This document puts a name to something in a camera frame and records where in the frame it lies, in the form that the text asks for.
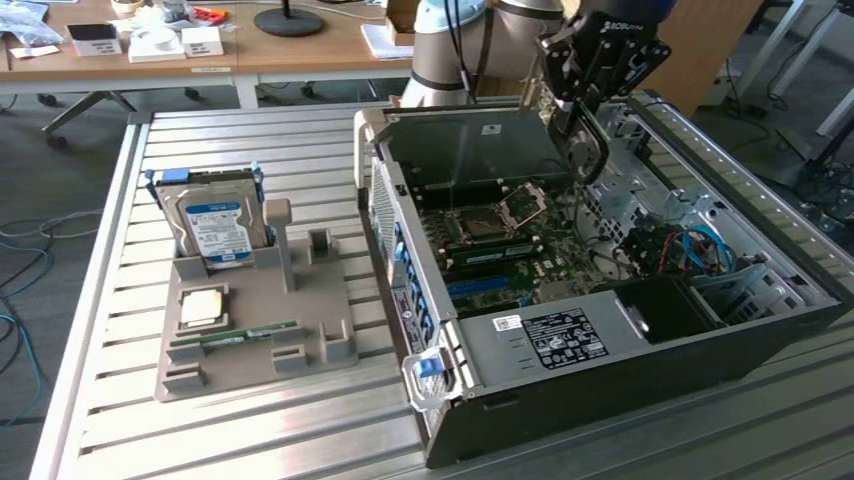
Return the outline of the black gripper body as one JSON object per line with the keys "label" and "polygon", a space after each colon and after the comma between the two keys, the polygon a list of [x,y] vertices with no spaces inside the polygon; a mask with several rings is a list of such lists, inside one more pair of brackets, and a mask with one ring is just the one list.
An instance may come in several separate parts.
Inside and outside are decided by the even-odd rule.
{"label": "black gripper body", "polygon": [[571,42],[596,43],[607,35],[648,42],[672,9],[672,0],[580,1],[568,24]]}

